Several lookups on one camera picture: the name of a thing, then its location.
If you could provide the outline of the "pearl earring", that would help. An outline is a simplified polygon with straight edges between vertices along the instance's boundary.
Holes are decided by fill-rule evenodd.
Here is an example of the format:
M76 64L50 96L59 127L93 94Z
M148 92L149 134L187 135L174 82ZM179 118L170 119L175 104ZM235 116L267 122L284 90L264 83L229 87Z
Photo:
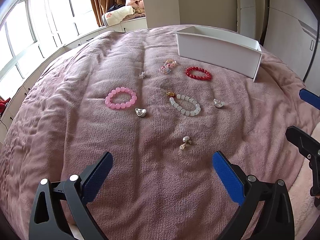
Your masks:
M187 146L192 145L191 139L189 136L185 136L182 139L183 143L179 146L180 150L185 149Z

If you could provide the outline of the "silver ingot right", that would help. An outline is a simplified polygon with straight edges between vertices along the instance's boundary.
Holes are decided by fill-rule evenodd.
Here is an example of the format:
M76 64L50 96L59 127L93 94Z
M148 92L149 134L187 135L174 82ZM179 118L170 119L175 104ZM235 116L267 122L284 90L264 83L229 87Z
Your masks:
M214 102L214 106L216 108L222 108L222 107L225 106L225 103L223 101L221 101L221 100L214 99L213 102Z

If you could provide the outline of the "silver ingot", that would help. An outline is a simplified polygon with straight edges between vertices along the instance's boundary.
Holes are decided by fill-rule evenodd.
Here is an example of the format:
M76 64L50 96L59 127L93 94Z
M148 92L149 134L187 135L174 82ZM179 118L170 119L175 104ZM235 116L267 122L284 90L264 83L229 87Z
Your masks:
M144 108L135 108L135 113L138 117L143 118L147 114L147 110Z
M214 99L213 102L214 102L214 106L216 108L222 108L222 107L225 106L225 103L223 101L221 101L221 100Z

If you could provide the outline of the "white storage box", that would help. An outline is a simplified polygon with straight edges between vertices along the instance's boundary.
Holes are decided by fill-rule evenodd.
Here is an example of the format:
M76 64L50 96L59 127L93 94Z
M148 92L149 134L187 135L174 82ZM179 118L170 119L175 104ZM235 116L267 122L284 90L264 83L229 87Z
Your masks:
M210 63L255 80L262 59L257 40L223 29L191 26L176 32L181 57Z

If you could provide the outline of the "silver ingot left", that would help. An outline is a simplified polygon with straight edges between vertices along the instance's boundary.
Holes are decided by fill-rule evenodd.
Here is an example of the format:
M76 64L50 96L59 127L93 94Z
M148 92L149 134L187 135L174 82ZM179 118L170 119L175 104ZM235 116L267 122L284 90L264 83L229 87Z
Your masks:
M135 113L138 117L143 118L147 114L147 110L144 108L135 108Z

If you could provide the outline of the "pink bed blanket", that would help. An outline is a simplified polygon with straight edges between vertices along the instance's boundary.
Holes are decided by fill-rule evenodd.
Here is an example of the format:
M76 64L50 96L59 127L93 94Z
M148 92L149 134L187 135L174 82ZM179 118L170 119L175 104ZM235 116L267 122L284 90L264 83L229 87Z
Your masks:
M216 239L238 207L212 167L216 151L261 181L285 181L296 239L312 228L312 172L285 137L319 124L299 98L303 81L266 50L255 80L180 57L178 30L108 31L42 73L1 149L1 210L21 239L40 180L66 180L106 151L113 167L88 208L109 239ZM185 136L192 145L180 150Z

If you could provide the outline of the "silver crystal brooch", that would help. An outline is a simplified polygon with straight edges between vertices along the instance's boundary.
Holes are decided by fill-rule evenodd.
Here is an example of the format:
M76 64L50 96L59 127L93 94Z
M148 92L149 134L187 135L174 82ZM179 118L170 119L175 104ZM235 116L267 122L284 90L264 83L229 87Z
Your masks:
M139 74L139 77L140 77L141 79L144 79L144 78L146 77L145 72L141 72L141 73Z

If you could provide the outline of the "pile of folded bedding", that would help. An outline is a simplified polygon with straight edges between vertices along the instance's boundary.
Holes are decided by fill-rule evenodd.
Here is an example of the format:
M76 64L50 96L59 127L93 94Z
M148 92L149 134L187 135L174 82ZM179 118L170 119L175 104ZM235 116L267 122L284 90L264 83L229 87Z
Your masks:
M113 5L101 18L108 27L139 17L145 17L143 0L125 0L125 5Z

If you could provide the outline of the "window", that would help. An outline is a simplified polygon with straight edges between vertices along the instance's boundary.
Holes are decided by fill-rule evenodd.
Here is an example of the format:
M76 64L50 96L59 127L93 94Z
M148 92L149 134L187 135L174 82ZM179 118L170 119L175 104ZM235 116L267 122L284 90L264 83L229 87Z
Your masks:
M1 95L10 97L42 61L97 28L91 0L20 0L1 26Z

